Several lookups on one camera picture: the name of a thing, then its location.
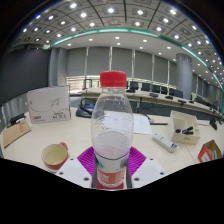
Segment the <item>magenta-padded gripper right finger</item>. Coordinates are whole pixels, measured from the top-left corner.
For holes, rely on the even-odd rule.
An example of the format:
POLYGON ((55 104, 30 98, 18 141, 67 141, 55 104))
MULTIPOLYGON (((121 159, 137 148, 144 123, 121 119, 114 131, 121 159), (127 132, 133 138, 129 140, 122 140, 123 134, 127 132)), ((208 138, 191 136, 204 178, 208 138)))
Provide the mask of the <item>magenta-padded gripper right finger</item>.
POLYGON ((126 169, 128 189, 141 188, 165 176, 166 172, 154 158, 146 157, 134 147, 130 149, 126 169))

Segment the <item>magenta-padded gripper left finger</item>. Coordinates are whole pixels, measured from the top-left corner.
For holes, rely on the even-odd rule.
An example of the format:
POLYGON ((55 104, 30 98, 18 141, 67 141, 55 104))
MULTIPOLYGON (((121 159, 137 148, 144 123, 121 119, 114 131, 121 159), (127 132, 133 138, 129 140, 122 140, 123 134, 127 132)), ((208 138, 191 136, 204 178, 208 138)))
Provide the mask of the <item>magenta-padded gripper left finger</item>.
POLYGON ((96 181, 95 156, 92 147, 78 157, 70 157, 56 175, 84 188, 92 188, 96 181))

